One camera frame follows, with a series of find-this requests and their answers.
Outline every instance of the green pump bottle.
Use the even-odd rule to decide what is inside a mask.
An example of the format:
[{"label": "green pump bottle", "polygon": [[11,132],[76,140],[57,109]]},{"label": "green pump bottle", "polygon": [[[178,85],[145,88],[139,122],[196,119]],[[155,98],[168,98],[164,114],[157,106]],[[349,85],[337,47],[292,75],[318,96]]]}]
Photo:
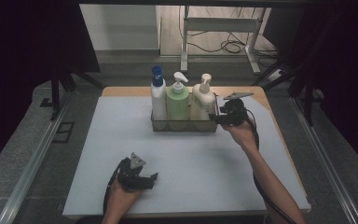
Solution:
[{"label": "green pump bottle", "polygon": [[167,114],[169,120],[189,120],[188,115],[188,87],[181,81],[188,82],[180,72],[173,74],[176,82],[167,89]]}]

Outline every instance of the lotion bottle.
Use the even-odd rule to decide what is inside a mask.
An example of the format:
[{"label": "lotion bottle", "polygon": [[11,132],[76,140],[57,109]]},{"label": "lotion bottle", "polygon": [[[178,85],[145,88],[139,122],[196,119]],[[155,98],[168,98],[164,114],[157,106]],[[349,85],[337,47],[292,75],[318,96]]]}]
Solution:
[{"label": "lotion bottle", "polygon": [[190,119],[209,120],[209,113],[213,113],[216,97],[210,90],[211,75],[204,74],[201,83],[193,87],[191,97]]},{"label": "lotion bottle", "polygon": [[169,120],[188,120],[188,87],[181,81],[188,82],[180,72],[173,74],[176,82],[167,89],[167,113]]},{"label": "lotion bottle", "polygon": [[152,68],[153,79],[150,85],[152,95],[153,120],[167,119],[167,106],[165,103],[165,80],[162,77],[161,67],[156,65]]}]

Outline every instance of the forearm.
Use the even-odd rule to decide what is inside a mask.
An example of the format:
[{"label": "forearm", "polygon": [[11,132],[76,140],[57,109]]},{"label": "forearm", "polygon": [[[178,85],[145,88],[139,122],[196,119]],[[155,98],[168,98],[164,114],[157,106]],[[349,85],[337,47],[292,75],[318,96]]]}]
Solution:
[{"label": "forearm", "polygon": [[120,217],[112,214],[111,212],[107,212],[103,217],[102,224],[118,224],[120,221]]},{"label": "forearm", "polygon": [[[306,223],[296,201],[284,187],[279,178],[272,172],[266,161],[256,148],[244,150],[252,165],[255,178],[266,195],[292,220],[296,223]],[[286,223],[278,213],[271,207],[267,206],[274,223]]]}]

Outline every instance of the metal frame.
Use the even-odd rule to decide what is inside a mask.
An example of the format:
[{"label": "metal frame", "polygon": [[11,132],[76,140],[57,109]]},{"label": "metal frame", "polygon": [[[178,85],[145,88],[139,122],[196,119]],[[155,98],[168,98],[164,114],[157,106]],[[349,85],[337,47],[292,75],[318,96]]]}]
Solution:
[{"label": "metal frame", "polygon": [[183,18],[183,42],[180,62],[181,72],[187,72],[187,32],[188,31],[211,31],[211,32],[242,32],[253,33],[251,41],[245,47],[246,55],[255,74],[260,74],[260,68],[253,54],[255,41],[260,32],[266,9],[263,7],[257,19],[236,19],[236,18],[190,18],[188,10],[190,6],[185,6],[185,16]]},{"label": "metal frame", "polygon": [[27,194],[28,189],[31,187],[31,184],[34,181],[34,177],[36,176],[36,173],[42,164],[53,136],[56,133],[61,120],[67,111],[69,102],[71,100],[71,94],[65,94],[62,98],[62,109],[58,112],[57,118],[49,124],[45,135],[40,141],[37,149],[34,151],[31,159],[29,159],[29,162],[22,172],[16,187],[13,189],[4,209],[2,210],[0,215],[0,224],[12,223],[20,210],[21,204],[25,199],[25,195]]},{"label": "metal frame", "polygon": [[303,107],[300,100],[298,98],[290,99],[292,104],[295,106],[298,118],[300,119],[308,138],[312,142],[312,146],[315,149],[316,155],[322,165],[322,168],[324,169],[330,185],[333,188],[333,191],[335,192],[339,202],[341,203],[342,210],[344,211],[348,221],[351,224],[358,224],[358,211],[356,205],[353,202],[351,195],[348,193],[348,190],[345,188],[344,184],[339,178],[333,163],[330,161],[326,151],[324,150],[324,146],[322,145],[318,134],[315,132],[313,127],[308,124],[306,118],[302,115]]}]

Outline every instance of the bottle label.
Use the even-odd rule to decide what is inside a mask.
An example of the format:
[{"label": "bottle label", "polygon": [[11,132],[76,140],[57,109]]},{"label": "bottle label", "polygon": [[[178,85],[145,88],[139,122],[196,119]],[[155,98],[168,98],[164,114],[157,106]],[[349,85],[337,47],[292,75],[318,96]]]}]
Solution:
[{"label": "bottle label", "polygon": [[211,109],[211,105],[203,105],[201,100],[199,98],[197,98],[194,94],[193,94],[193,102],[196,103],[196,105],[201,108],[203,111],[205,111],[206,113],[209,113],[212,109]]}]

